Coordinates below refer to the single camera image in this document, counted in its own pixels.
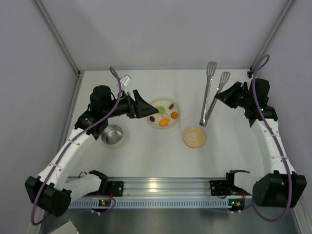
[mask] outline silver bowl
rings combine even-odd
[[[122,129],[117,125],[108,125],[103,133],[101,138],[105,144],[114,145],[122,139],[123,132]]]

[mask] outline white wall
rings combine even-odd
[[[304,192],[312,209],[312,1],[298,0],[269,48],[261,70],[271,84],[270,104],[276,108],[280,133],[291,163],[306,176]]]
[[[249,68],[288,0],[43,0],[83,70]]]
[[[30,222],[24,183],[59,143],[75,74],[30,0],[0,7],[0,233]]]

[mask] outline robotic arm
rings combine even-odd
[[[293,208],[302,195],[307,181],[304,175],[297,175],[290,164],[278,131],[277,114],[275,109],[268,106],[268,93],[270,84],[267,80],[257,78],[255,80],[257,100],[261,111],[272,128],[274,136],[281,146],[286,163],[292,178],[292,200]],[[241,188],[253,195],[257,206],[286,207],[288,199],[288,177],[287,171],[278,151],[274,138],[268,131],[255,104],[252,85],[248,88],[247,82],[243,84],[236,82],[228,90],[217,94],[216,99],[222,101],[231,108],[238,106],[245,109],[245,117],[249,120],[250,127],[254,132],[263,158],[264,174],[262,178],[256,178],[246,171],[235,171],[234,186]]]
[[[143,118],[158,112],[156,108],[141,98],[137,90],[134,90],[134,97],[135,101],[129,93],[123,92],[117,108],[109,117],[127,115],[129,118]],[[61,216],[72,201],[86,194],[94,192],[97,195],[105,194],[108,177],[98,171],[91,171],[86,176],[68,183],[66,180],[84,152],[108,126],[108,120],[83,133],[74,142],[71,140],[107,115],[115,103],[116,100],[112,100],[111,89],[108,86],[101,85],[93,89],[88,109],[78,118],[67,142],[59,153],[36,178],[30,176],[26,180],[25,187],[32,203],[46,178],[49,179],[44,185],[37,205],[56,217]],[[66,151],[58,162],[65,148]]]

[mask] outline beige plate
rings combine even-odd
[[[169,107],[170,105],[173,104],[174,107],[170,110]],[[159,107],[159,106],[162,106],[165,108],[166,112],[165,114],[162,114],[162,113],[157,113],[157,114],[154,114],[152,115],[152,117],[155,118],[155,121],[152,122],[150,120],[150,116],[147,117],[147,120],[148,122],[155,128],[160,128],[160,129],[166,129],[166,128],[170,128],[172,126],[174,126],[178,120],[180,119],[180,109],[179,109],[179,106],[172,100],[170,99],[167,99],[167,98],[160,98],[160,99],[157,99],[157,100],[154,100],[151,102],[151,105],[154,106],[154,107]],[[171,113],[172,112],[177,112],[179,114],[179,117],[177,119],[173,119],[171,118]],[[162,119],[165,119],[165,118],[168,118],[170,121],[168,123],[168,125],[165,125],[165,126],[160,126],[159,125],[159,122],[162,120]]]
[[[183,141],[191,148],[199,148],[206,142],[206,134],[197,127],[191,127],[184,131]]]

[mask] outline plate with food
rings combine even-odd
[[[160,98],[151,102],[158,113],[148,117],[148,122],[155,128],[166,129],[174,126],[180,119],[179,106],[172,100]]]

